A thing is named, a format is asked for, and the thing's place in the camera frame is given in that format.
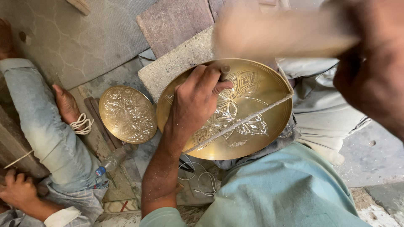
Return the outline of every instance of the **white cord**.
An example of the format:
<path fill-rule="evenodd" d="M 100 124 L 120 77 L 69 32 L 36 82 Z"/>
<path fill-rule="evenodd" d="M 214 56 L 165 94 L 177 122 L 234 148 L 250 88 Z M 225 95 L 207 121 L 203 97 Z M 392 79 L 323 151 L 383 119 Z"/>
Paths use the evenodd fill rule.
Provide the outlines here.
<path fill-rule="evenodd" d="M 179 176 L 178 176 L 178 178 L 181 179 L 181 180 L 183 180 L 183 181 L 189 181 L 189 180 L 191 180 L 192 178 L 194 178 L 194 176 L 196 175 L 196 169 L 195 169 L 193 163 L 198 164 L 198 165 L 200 165 L 200 166 L 202 166 L 202 165 L 199 164 L 199 163 L 197 163 L 197 162 L 191 162 L 191 160 L 189 159 L 189 157 L 188 157 L 187 155 L 184 155 L 184 156 L 187 157 L 187 159 L 189 160 L 189 162 L 184 162 L 182 165 L 180 165 L 180 166 L 178 167 L 178 169 L 181 168 L 181 166 L 183 166 L 183 165 L 185 165 L 185 164 L 187 164 L 187 163 L 190 163 L 190 164 L 192 165 L 192 168 L 194 169 L 194 175 L 193 175 L 191 178 L 189 178 L 189 179 L 182 179 L 182 178 L 179 177 Z M 207 195 L 207 196 L 214 196 L 214 195 L 216 194 L 216 181 L 215 181 L 215 177 L 214 177 L 213 174 L 211 174 L 210 172 L 206 171 L 206 169 L 205 169 L 203 166 L 202 166 L 202 168 L 205 170 L 205 172 L 203 172 L 203 173 L 202 173 L 201 175 L 199 175 L 199 177 L 198 177 L 197 184 L 198 184 L 198 189 L 199 189 L 199 190 L 195 190 L 195 189 L 194 189 L 194 191 L 200 192 L 200 193 L 202 193 L 202 194 L 204 194 L 204 195 Z M 208 176 L 210 177 L 210 180 L 212 181 L 213 192 L 203 192 L 203 191 L 201 191 L 201 188 L 199 187 L 199 179 L 200 179 L 201 176 L 202 176 L 203 174 L 205 174 L 205 173 L 208 174 Z"/>
<path fill-rule="evenodd" d="M 91 126 L 94 123 L 94 119 L 93 119 L 93 121 L 91 121 L 90 119 L 86 119 L 86 118 L 87 118 L 86 114 L 82 113 L 80 115 L 80 117 L 77 119 L 76 122 L 72 122 L 72 123 L 69 124 L 70 127 L 73 129 L 74 133 L 76 133 L 78 135 L 86 135 L 86 134 L 89 134 L 91 132 Z M 87 127 L 85 127 L 84 129 L 82 129 L 80 131 L 75 131 L 76 129 L 78 129 L 81 126 L 85 125 L 87 122 L 88 122 Z"/>

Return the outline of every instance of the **hand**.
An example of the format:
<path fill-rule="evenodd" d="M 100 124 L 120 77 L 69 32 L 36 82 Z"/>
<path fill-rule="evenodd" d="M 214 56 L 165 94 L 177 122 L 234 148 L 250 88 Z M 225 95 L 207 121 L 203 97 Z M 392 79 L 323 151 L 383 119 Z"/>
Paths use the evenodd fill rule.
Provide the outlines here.
<path fill-rule="evenodd" d="M 229 80 L 218 82 L 220 65 L 198 65 L 187 80 L 175 87 L 174 101 L 164 127 L 185 143 L 216 110 L 217 97 L 224 89 L 233 88 Z"/>
<path fill-rule="evenodd" d="M 11 24 L 6 19 L 0 19 L 0 60 L 15 57 Z"/>
<path fill-rule="evenodd" d="M 343 57 L 334 79 L 347 102 L 404 141 L 404 7 L 402 0 L 355 5 L 365 61 Z"/>
<path fill-rule="evenodd" d="M 15 177 L 15 170 L 9 170 L 4 177 L 6 186 L 0 185 L 0 198 L 7 204 L 22 211 L 39 201 L 36 187 L 32 178 L 25 180 L 25 175 L 20 173 Z"/>

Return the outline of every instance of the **blue jeans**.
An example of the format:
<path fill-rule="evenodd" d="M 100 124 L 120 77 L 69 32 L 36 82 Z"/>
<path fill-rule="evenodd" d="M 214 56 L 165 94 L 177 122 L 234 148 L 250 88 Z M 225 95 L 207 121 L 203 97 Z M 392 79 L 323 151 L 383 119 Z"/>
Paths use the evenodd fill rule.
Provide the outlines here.
<path fill-rule="evenodd" d="M 21 129 L 35 157 L 51 172 L 51 187 L 60 193 L 107 187 L 108 179 L 95 174 L 100 161 L 61 120 L 55 98 L 38 70 L 13 68 L 4 77 Z"/>

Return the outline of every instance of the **foot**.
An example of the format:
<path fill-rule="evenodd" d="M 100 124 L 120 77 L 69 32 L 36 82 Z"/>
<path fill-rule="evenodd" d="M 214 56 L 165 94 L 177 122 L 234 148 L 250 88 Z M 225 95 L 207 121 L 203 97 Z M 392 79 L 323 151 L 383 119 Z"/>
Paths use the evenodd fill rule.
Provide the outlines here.
<path fill-rule="evenodd" d="M 6 19 L 0 19 L 0 60 L 15 58 L 11 24 Z"/>
<path fill-rule="evenodd" d="M 62 121 L 66 124 L 77 121 L 81 113 L 73 95 L 59 85 L 54 84 L 52 87 L 56 92 L 56 104 Z"/>

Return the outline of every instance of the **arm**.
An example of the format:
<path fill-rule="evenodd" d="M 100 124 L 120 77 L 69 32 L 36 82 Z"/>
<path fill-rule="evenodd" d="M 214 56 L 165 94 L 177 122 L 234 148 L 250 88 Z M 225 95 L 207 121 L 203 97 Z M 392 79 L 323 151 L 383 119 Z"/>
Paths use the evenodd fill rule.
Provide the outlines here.
<path fill-rule="evenodd" d="M 199 65 L 175 88 L 162 139 L 143 176 L 142 217 L 158 208 L 177 207 L 175 185 L 182 149 L 216 110 L 219 93 L 233 87 L 228 80 L 218 82 L 219 77 L 219 65 Z"/>
<path fill-rule="evenodd" d="M 50 215 L 65 208 L 40 199 L 32 178 L 28 177 L 25 180 L 23 173 L 15 177 L 15 170 L 10 170 L 5 176 L 5 181 L 6 186 L 0 185 L 0 198 L 28 216 L 44 222 Z"/>
<path fill-rule="evenodd" d="M 334 85 L 346 101 L 404 141 L 404 7 L 402 0 L 353 5 L 362 31 L 359 57 L 341 59 Z"/>

